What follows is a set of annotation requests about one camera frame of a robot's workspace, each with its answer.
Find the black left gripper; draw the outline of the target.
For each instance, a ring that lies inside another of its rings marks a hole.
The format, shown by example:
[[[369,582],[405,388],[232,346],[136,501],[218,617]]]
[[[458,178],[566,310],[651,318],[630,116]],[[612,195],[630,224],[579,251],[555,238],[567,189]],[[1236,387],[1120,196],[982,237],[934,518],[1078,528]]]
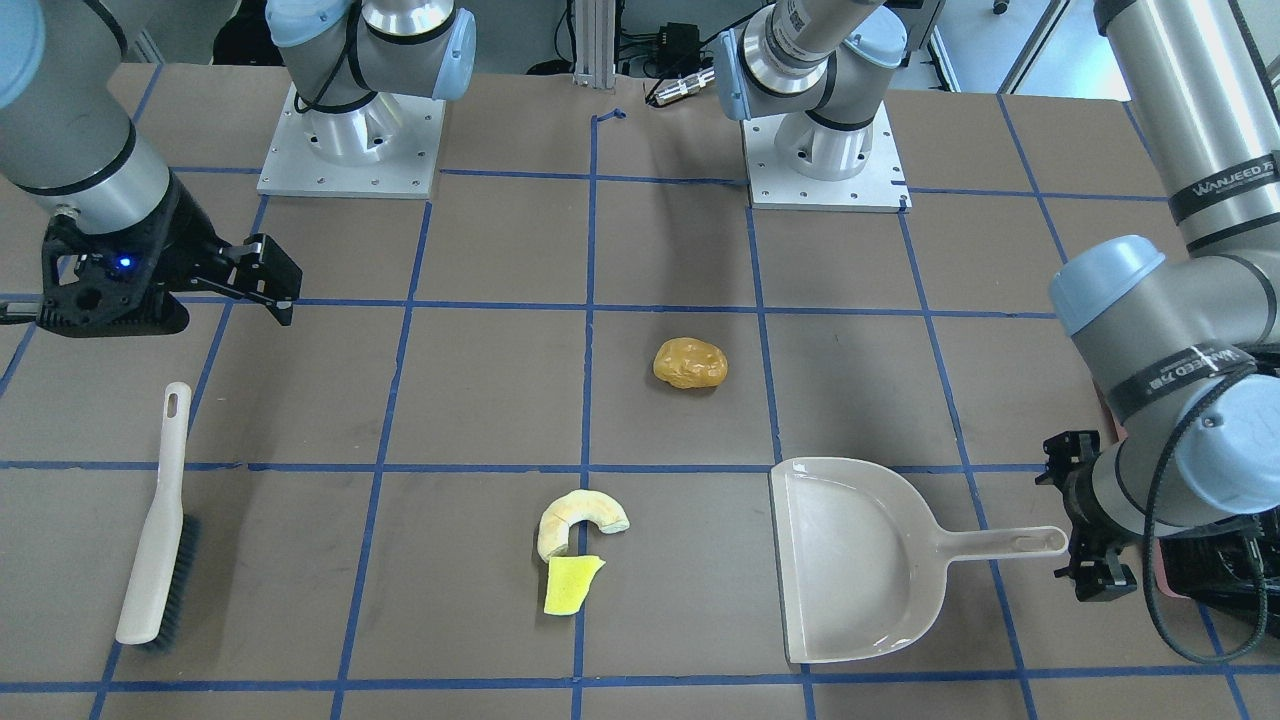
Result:
[[[1068,566],[1053,571],[1071,582],[1082,603],[1110,602],[1139,589],[1134,571],[1120,553],[1137,539],[1107,516],[1096,497],[1094,466],[1100,457],[1097,430],[1065,430],[1043,442],[1044,470],[1037,486],[1053,486],[1071,521]]]

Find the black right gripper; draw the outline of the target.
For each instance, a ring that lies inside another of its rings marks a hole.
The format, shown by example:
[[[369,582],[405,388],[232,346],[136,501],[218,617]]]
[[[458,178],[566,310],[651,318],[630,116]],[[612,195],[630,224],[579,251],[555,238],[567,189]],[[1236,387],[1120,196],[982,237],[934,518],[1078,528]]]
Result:
[[[141,222],[90,234],[54,217],[41,246],[38,328],[69,338],[177,334],[189,324],[177,292],[211,291],[265,306],[292,324],[303,272],[269,234],[251,234],[230,266],[228,247],[177,176]]]

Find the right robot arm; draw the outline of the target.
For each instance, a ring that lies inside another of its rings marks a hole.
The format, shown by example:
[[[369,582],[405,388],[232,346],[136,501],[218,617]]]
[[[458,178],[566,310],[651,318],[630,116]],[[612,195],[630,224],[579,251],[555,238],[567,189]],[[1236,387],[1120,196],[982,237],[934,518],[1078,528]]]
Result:
[[[265,306],[289,325],[303,273],[268,234],[220,238],[111,96],[108,78],[156,1],[3,4],[3,176],[49,211],[42,292],[3,322],[69,338],[175,334],[179,292]],[[326,176],[417,149],[401,97],[470,86],[475,15],[453,1],[256,1],[291,73],[300,142]]]

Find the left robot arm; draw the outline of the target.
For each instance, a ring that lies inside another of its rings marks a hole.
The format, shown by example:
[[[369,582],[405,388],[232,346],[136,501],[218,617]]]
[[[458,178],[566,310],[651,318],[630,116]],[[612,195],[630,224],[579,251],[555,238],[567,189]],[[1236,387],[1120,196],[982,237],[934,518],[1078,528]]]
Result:
[[[1222,530],[1277,505],[1277,104],[1234,1],[1097,1],[1187,259],[1147,238],[1066,263],[1050,299],[1126,436],[1044,442],[1080,601],[1135,589],[1144,534]]]

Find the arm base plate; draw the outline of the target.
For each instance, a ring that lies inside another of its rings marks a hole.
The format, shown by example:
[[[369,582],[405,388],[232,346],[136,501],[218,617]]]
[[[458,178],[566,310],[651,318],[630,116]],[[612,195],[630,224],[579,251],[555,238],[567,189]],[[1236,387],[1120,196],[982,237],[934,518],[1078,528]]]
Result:
[[[260,172],[266,196],[428,200],[448,104],[378,94],[343,114],[301,114],[289,90]]]
[[[900,213],[913,208],[884,104],[870,124],[849,132],[824,127],[803,111],[740,126],[755,209]]]

